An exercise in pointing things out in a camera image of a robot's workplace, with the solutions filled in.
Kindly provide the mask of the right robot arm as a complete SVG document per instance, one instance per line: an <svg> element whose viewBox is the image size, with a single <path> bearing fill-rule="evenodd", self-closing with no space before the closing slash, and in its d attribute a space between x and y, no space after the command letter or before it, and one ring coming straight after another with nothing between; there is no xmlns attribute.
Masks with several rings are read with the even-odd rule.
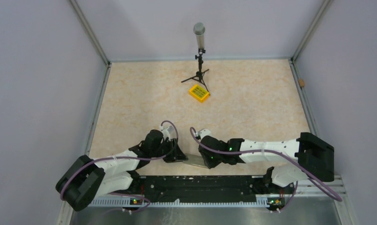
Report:
<svg viewBox="0 0 377 225"><path fill-rule="evenodd" d="M207 168L220 163L236 165L270 162L264 176L265 189L277 193L301 180L334 181L334 147L312 133L302 132L297 139L259 142L232 138L227 142L211 136L208 129L194 133L198 150Z"/></svg>

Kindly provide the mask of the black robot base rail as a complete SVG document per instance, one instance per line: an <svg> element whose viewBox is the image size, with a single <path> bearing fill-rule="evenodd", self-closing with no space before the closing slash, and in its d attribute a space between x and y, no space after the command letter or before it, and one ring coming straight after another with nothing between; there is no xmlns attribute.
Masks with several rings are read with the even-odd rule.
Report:
<svg viewBox="0 0 377 225"><path fill-rule="evenodd" d="M254 203L260 195L292 194L294 185L265 184L262 177L229 176L140 176L123 194L144 195L153 203Z"/></svg>

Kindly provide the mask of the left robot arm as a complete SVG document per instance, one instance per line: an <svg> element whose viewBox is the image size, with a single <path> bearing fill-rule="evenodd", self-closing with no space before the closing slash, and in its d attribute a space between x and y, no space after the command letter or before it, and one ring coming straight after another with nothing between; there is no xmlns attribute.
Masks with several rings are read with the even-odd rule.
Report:
<svg viewBox="0 0 377 225"><path fill-rule="evenodd" d="M151 130L139 144L114 156L78 157L59 179L55 189L61 200L74 211L81 211L103 195L122 190L136 193L140 188L136 170L159 159L166 163L188 160L178 145L178 139L172 138L166 129Z"/></svg>

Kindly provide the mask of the white remote control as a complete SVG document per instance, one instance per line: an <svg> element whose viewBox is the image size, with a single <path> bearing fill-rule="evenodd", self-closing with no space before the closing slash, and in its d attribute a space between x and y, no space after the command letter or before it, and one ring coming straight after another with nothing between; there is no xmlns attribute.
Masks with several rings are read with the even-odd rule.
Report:
<svg viewBox="0 0 377 225"><path fill-rule="evenodd" d="M184 160L183 164L197 166L201 168L207 168L202 156L198 156L194 154L186 154L186 157L187 157L187 160Z"/></svg>

